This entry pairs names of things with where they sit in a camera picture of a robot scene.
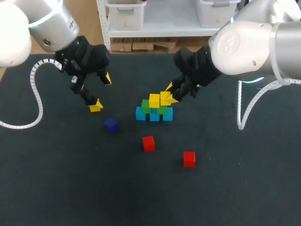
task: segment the cyan block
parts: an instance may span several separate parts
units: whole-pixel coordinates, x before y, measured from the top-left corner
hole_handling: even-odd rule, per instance
[[[141,107],[136,108],[136,120],[138,121],[146,121],[146,114],[142,112]]]
[[[160,115],[157,114],[157,109],[153,108],[150,113],[150,121],[160,121]]]
[[[173,120],[173,108],[167,108],[167,114],[163,115],[163,121],[172,121]]]

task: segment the cardboard box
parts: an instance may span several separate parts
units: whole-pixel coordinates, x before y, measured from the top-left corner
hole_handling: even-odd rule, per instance
[[[120,52],[131,52],[132,44],[132,38],[114,38],[111,39],[111,50]]]
[[[154,49],[154,38],[134,38],[133,50],[153,50]]]
[[[176,44],[176,38],[156,38],[154,42],[154,49],[171,53],[174,51]]]

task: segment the red block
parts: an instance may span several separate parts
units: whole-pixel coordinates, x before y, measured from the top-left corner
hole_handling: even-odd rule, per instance
[[[144,152],[153,152],[155,150],[155,141],[153,136],[143,137]]]
[[[196,166],[196,153],[184,152],[184,167],[194,168]]]

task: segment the white cable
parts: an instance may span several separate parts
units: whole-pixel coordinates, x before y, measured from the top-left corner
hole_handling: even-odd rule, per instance
[[[301,80],[297,80],[297,79],[283,79],[283,82],[285,84],[298,84],[298,85],[301,85]],[[254,107],[255,103],[259,100],[259,98],[263,94],[265,94],[269,90],[277,89],[277,88],[280,88],[282,86],[283,85],[281,85],[280,82],[277,80],[277,81],[274,81],[274,82],[270,83],[269,85],[265,86],[263,89],[261,89],[256,94],[256,96],[252,99],[252,101],[250,102],[249,106],[246,109],[246,112],[244,114],[244,117],[243,117],[242,121],[240,121],[241,120],[240,115],[241,115],[242,81],[239,81],[238,82],[238,110],[237,110],[237,125],[238,125],[238,128],[240,130],[244,129],[246,121],[248,119],[248,116],[249,116],[252,108]]]
[[[55,65],[59,70],[62,69],[62,65],[56,61],[56,60],[53,60],[53,59],[44,59],[44,60],[40,60],[39,62],[37,62],[33,68],[32,68],[32,71],[30,73],[30,84],[32,86],[32,90],[34,92],[34,95],[37,99],[37,102],[38,102],[38,106],[39,106],[39,115],[37,117],[37,119],[28,124],[28,125],[24,125],[24,126],[13,126],[13,125],[9,125],[7,123],[4,123],[2,121],[0,121],[0,126],[3,126],[3,127],[6,127],[6,128],[9,128],[9,129],[28,129],[30,127],[33,127],[35,125],[37,125],[42,117],[43,117],[43,104],[42,104],[42,101],[41,101],[41,98],[40,98],[40,95],[39,95],[39,92],[37,90],[37,87],[36,87],[36,82],[35,82],[35,75],[36,75],[36,72],[37,72],[37,69],[43,65],[43,64],[53,64]]]

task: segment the green block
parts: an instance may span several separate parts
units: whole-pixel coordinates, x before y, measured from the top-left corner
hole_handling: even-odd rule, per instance
[[[149,100],[143,100],[142,101],[141,109],[142,109],[142,113],[144,113],[144,114],[150,114],[151,113]]]
[[[157,108],[157,114],[167,114],[167,106],[161,106]]]

